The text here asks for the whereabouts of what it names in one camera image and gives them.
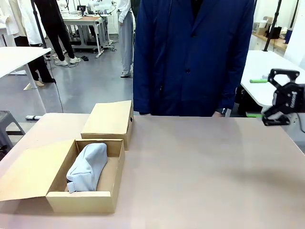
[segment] black pants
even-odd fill
[[[65,49],[67,50],[69,57],[72,59],[75,57],[72,46],[70,44],[70,39],[68,36],[68,32],[66,30],[66,26],[63,22],[59,22],[52,25],[44,25],[44,29],[53,45],[56,54],[58,55],[58,58],[61,61],[65,60],[65,56],[62,53],[62,49],[61,49],[61,45],[59,44],[58,37],[61,39],[61,42],[65,47]]]
[[[19,36],[19,37],[16,37],[14,40],[15,40],[16,46],[19,46],[19,47],[29,47],[30,46],[27,37]],[[52,77],[47,68],[46,62],[44,61],[43,56],[40,56],[37,59],[29,62],[28,65],[29,65],[29,69],[30,69],[30,72],[31,72],[34,80],[36,80],[36,81],[39,80],[39,75],[40,75],[41,80],[44,83],[52,82]]]
[[[89,30],[91,32],[91,35],[96,38],[96,34],[95,34],[95,31],[94,31],[94,27],[92,25],[89,25]]]

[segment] shoe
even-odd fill
[[[53,79],[53,78],[50,78],[50,79],[48,79],[48,80],[43,80],[42,82],[43,82],[43,83],[56,83],[56,80]]]
[[[38,87],[43,87],[44,86],[44,84],[41,83],[40,81],[38,81],[38,80],[34,80],[34,81],[35,81],[36,86],[38,86]]]
[[[57,66],[67,66],[68,62],[66,62],[66,60],[64,60],[64,61],[58,60],[58,61],[55,61],[55,65],[57,65]]]
[[[130,76],[131,76],[130,72],[129,73],[122,73],[121,78],[128,78]]]
[[[70,58],[70,64],[75,64],[75,63],[78,63],[78,62],[81,62],[80,58],[77,58],[77,57],[74,57],[73,59]]]

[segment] gray stool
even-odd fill
[[[15,123],[20,131],[6,131],[11,123]],[[6,146],[7,153],[13,148],[9,135],[25,135],[25,132],[9,111],[0,111],[0,147]]]

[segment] green handle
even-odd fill
[[[250,83],[267,83],[268,80],[250,80]]]
[[[262,118],[263,117],[262,114],[260,114],[260,113],[256,114],[256,113],[248,113],[248,112],[246,112],[246,116],[248,118]]]

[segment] cardboard box lid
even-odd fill
[[[46,196],[74,141],[25,150],[0,179],[0,201]]]
[[[126,134],[131,108],[131,100],[96,104],[81,133]]]

